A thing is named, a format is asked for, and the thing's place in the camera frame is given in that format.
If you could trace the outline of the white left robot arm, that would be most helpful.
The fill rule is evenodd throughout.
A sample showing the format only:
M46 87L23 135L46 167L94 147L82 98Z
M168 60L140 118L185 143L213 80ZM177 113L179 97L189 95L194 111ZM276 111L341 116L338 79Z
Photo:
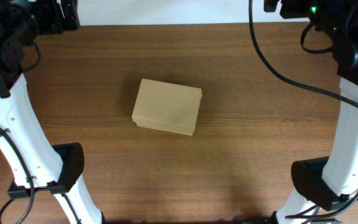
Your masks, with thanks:
M14 175L10 201L34 203L50 192L71 223L104 223L83 179L85 158L77 143L51 145L33 111L22 66L25 47L39 35L80 27L75 0L0 1L0 150Z

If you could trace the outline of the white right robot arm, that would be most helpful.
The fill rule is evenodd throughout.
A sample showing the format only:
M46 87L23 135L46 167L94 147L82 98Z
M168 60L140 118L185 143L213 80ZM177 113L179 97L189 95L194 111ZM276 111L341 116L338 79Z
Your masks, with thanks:
M272 215L274 223L330 223L358 202L358 1L265 1L264 9L307 17L333 42L341 106L331 154L292 164L293 192Z

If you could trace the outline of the brown cardboard box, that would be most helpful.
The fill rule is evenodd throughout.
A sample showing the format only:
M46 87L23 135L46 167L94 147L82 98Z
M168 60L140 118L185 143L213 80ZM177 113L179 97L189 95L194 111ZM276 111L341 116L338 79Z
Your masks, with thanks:
M132 120L138 127L192 136L201 99L200 88L143 78Z

